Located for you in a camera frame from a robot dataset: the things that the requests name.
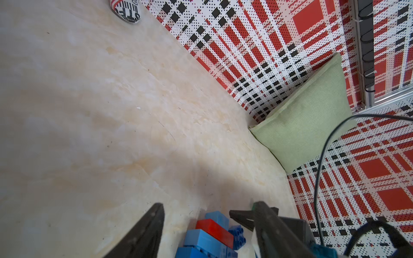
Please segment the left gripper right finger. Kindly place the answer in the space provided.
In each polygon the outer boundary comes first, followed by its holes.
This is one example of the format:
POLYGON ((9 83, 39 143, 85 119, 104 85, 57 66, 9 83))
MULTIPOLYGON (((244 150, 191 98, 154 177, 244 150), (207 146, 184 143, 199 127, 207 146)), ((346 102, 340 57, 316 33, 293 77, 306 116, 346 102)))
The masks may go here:
POLYGON ((290 248, 281 236, 284 223, 280 217, 271 210, 266 211, 269 206, 263 202, 255 203, 254 222, 255 230, 262 258, 314 258, 309 248, 290 248), (267 232, 266 227, 274 227, 277 232, 267 232))

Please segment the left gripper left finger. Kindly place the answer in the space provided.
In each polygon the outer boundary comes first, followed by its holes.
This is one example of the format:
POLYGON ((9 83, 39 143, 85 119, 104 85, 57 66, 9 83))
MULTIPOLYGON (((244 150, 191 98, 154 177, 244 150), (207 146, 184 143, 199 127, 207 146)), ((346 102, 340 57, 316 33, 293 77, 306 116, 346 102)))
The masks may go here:
POLYGON ((163 204, 153 204, 105 257, 156 258, 160 247, 164 220, 165 210, 163 204))

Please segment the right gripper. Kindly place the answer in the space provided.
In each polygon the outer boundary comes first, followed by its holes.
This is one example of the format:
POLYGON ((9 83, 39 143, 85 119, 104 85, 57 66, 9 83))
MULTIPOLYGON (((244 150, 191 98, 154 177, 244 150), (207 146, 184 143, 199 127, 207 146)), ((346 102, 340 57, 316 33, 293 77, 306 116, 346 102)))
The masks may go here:
MULTIPOLYGON (((229 215, 235 222, 238 222, 241 226, 253 231, 256 226, 254 222, 254 210, 242 211, 242 210, 230 210, 229 215)), ((279 209, 277 207, 269 207, 266 211, 271 210, 274 214, 278 215, 279 209)), ((290 248, 310 248, 312 244, 316 243, 313 232, 310 225, 306 220, 280 217, 284 223, 284 230, 281 232, 282 239, 290 248)), ((263 228, 267 232, 277 232, 274 227, 263 228)))

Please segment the light blue small lego brick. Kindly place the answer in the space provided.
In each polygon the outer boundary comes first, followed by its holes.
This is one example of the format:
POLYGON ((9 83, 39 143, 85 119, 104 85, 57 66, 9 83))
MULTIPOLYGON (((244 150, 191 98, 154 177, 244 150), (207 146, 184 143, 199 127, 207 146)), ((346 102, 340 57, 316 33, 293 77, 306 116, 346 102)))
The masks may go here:
POLYGON ((212 219, 223 229, 229 229, 229 218, 222 214, 220 211, 209 212, 205 214, 205 219, 212 219))

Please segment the red lego brick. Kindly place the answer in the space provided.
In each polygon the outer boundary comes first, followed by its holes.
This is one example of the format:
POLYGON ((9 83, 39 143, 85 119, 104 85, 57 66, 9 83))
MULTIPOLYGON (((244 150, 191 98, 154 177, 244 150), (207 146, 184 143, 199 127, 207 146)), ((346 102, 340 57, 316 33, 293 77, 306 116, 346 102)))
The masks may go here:
POLYGON ((198 220, 195 228, 203 230, 225 246, 233 249, 234 236, 212 219, 198 220))

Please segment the light blue long lego brick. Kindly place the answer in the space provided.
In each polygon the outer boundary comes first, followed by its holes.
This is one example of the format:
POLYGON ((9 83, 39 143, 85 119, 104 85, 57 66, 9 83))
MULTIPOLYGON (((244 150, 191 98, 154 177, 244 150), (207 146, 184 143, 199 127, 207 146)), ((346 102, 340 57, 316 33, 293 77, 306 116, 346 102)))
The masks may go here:
POLYGON ((227 256, 227 247, 203 230, 187 231, 183 246, 194 247, 212 258, 227 256))

